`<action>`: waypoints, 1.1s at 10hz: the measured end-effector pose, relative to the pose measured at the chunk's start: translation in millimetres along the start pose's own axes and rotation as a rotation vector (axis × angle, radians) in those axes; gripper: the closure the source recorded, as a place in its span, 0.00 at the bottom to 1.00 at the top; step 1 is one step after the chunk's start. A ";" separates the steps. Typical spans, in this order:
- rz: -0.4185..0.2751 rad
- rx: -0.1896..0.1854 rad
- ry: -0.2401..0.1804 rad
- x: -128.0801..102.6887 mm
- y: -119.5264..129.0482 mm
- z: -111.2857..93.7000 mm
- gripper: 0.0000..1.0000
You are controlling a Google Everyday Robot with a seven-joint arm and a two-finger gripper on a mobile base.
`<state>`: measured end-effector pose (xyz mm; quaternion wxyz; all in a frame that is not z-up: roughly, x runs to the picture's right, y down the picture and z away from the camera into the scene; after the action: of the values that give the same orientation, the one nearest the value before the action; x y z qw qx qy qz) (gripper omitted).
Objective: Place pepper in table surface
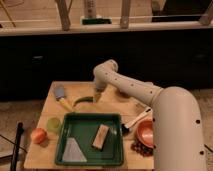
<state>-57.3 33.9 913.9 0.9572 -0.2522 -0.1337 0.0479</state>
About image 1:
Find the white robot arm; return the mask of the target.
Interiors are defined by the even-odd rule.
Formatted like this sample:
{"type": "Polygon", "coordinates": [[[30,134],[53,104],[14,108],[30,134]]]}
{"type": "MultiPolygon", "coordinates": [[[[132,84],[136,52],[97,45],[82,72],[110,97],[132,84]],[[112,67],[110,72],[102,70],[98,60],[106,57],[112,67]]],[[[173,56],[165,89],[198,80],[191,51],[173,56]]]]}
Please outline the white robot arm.
{"type": "Polygon", "coordinates": [[[155,171],[207,171],[200,107],[188,90],[121,75],[114,60],[97,65],[93,74],[95,93],[110,84],[153,110],[155,171]]]}

